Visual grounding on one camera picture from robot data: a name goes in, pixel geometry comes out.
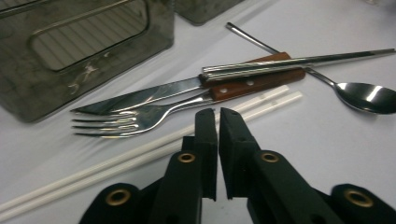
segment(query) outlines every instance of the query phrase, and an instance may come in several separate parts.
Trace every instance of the spoon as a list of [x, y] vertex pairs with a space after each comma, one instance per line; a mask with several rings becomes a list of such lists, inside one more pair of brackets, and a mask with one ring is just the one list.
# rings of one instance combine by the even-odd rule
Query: spoon
[[[260, 47], [261, 49], [265, 49], [272, 54], [279, 53], [278, 50], [265, 45], [260, 40], [245, 33], [230, 22], [227, 22], [226, 28], [243, 37], [247, 41], [253, 43], [254, 45]], [[337, 96], [346, 105], [361, 111], [375, 114], [396, 113], [396, 91], [367, 83], [336, 83], [312, 68], [305, 68], [304, 70], [306, 73], [330, 85], [334, 89]]]

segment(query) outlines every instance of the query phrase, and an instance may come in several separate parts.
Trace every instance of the metal ring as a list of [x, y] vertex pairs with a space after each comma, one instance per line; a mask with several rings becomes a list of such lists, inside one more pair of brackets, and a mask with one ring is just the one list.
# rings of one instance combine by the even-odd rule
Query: metal ring
[[354, 189], [346, 189], [344, 191], [344, 196], [348, 201], [360, 207], [371, 207], [374, 204], [370, 197]]
[[131, 192], [126, 189], [115, 189], [106, 197], [106, 203], [111, 206], [118, 206], [126, 203], [131, 198]]
[[195, 161], [195, 156], [192, 155], [191, 153], [183, 153], [180, 154], [177, 159], [181, 162], [192, 162]]
[[277, 162], [277, 161], [279, 161], [279, 157], [273, 153], [264, 152], [264, 153], [262, 153], [262, 160], [268, 161], [268, 162]]

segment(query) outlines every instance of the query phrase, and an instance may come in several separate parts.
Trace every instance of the spoon bowl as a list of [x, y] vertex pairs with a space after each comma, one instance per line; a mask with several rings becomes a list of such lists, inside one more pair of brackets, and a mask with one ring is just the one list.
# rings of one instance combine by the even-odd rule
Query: spoon bowl
[[375, 113], [396, 113], [396, 91], [367, 83], [337, 83], [333, 85], [338, 97], [353, 108]]

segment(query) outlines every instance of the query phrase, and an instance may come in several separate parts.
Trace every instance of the chopstick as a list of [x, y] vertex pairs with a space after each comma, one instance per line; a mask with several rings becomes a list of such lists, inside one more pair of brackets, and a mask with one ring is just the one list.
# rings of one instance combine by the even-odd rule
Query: chopstick
[[[232, 110], [241, 113], [245, 121], [255, 119], [284, 105], [295, 102], [302, 97], [299, 92], [295, 92], [274, 100], [269, 104], [250, 110], [254, 106], [276, 98], [280, 94], [285, 93], [288, 89], [287, 86], [276, 88], [237, 105], [233, 107]], [[216, 116], [216, 122], [219, 122], [219, 115]], [[0, 222], [35, 209], [43, 204], [60, 199], [78, 190], [85, 189], [95, 183], [121, 174], [139, 165], [146, 164], [147, 162], [157, 160], [176, 152], [181, 149], [182, 137], [192, 134], [193, 131], [194, 125], [190, 125], [181, 131], [170, 133], [156, 141], [134, 148], [112, 159], [94, 165], [91, 168], [70, 175], [69, 177], [56, 181], [43, 188], [33, 190], [7, 203], [3, 203], [0, 205]]]

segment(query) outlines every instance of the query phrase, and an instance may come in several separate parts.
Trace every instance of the fork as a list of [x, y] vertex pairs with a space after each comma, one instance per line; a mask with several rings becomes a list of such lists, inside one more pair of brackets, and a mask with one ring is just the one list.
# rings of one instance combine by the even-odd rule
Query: fork
[[304, 78], [301, 69], [290, 70], [258, 77], [244, 77], [210, 88], [199, 95], [169, 105], [142, 105], [134, 110], [108, 113], [102, 119], [73, 119], [74, 122], [89, 123], [73, 126], [96, 133], [76, 133], [90, 137], [132, 137], [157, 127], [168, 115], [199, 105], [212, 105], [256, 91], [268, 90]]

